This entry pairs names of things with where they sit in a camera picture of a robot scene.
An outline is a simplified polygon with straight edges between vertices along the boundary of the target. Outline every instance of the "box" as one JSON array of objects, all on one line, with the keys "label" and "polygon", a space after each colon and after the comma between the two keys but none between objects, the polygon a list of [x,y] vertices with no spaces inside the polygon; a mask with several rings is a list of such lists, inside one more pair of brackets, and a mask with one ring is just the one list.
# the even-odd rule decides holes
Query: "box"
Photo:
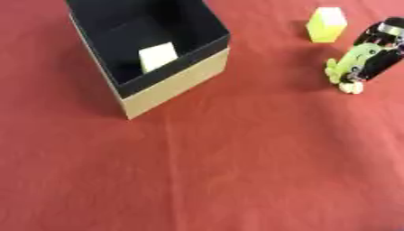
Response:
[{"label": "box", "polygon": [[335,42],[347,21],[339,7],[319,7],[307,24],[312,42]]},{"label": "box", "polygon": [[[225,69],[230,32],[201,0],[67,0],[76,26],[128,118]],[[179,58],[142,72],[139,51],[172,42]]]}]

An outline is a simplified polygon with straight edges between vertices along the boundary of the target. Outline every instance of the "yellow foam cube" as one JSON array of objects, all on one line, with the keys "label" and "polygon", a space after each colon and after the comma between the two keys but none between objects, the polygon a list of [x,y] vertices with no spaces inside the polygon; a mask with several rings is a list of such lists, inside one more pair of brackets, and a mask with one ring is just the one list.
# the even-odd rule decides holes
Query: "yellow foam cube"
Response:
[{"label": "yellow foam cube", "polygon": [[171,42],[139,51],[143,73],[158,69],[178,58]]},{"label": "yellow foam cube", "polygon": [[307,24],[312,42],[335,42],[348,22],[339,7],[319,7]]}]

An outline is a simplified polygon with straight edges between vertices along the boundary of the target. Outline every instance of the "green robot part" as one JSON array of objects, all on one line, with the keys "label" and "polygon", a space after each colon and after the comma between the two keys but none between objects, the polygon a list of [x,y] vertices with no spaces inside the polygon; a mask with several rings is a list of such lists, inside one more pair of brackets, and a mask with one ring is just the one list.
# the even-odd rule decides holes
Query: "green robot part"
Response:
[{"label": "green robot part", "polygon": [[326,63],[326,74],[333,84],[340,84],[344,75],[363,69],[366,61],[383,50],[375,43],[363,43],[353,47],[340,61],[330,59]]}]

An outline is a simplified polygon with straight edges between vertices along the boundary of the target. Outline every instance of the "robotic hand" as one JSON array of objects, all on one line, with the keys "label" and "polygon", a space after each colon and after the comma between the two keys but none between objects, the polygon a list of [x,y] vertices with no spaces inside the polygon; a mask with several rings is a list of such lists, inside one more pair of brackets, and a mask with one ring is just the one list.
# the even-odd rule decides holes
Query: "robotic hand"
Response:
[{"label": "robotic hand", "polygon": [[363,83],[404,59],[404,18],[391,17],[369,27],[338,62],[326,63],[331,83],[345,93],[360,94]]}]

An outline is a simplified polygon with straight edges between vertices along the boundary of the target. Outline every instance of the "red fabric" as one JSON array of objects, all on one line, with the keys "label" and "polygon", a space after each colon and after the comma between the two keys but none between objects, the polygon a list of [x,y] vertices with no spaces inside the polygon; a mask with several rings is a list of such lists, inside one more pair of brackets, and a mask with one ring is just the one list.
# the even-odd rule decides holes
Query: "red fabric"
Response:
[{"label": "red fabric", "polygon": [[[339,58],[401,0],[209,0],[227,71],[125,121],[61,1],[0,9],[0,230],[389,231],[404,226],[404,65],[360,96]],[[349,27],[312,44],[304,23]]]}]

